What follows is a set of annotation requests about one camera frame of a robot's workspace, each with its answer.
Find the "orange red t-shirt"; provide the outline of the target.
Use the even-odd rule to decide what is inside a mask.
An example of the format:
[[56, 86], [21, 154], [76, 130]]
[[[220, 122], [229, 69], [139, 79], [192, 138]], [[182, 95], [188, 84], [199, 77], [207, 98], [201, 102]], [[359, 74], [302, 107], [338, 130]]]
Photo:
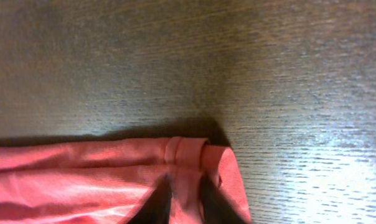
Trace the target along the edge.
[[203, 173], [250, 221], [232, 149], [205, 138], [0, 147], [0, 223], [126, 223], [164, 176], [173, 189], [171, 223], [200, 223]]

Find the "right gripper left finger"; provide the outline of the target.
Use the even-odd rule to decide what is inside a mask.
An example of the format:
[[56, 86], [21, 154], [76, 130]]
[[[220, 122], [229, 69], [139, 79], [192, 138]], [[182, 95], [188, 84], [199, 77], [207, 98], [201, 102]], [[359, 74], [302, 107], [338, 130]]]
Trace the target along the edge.
[[166, 175], [128, 224], [168, 224], [171, 211], [172, 188]]

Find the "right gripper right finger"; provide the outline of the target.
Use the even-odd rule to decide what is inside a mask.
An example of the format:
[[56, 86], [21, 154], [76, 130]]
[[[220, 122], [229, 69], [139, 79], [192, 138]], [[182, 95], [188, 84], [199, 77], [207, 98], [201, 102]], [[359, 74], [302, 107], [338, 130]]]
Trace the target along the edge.
[[207, 175], [200, 179], [199, 198], [205, 224], [247, 224]]

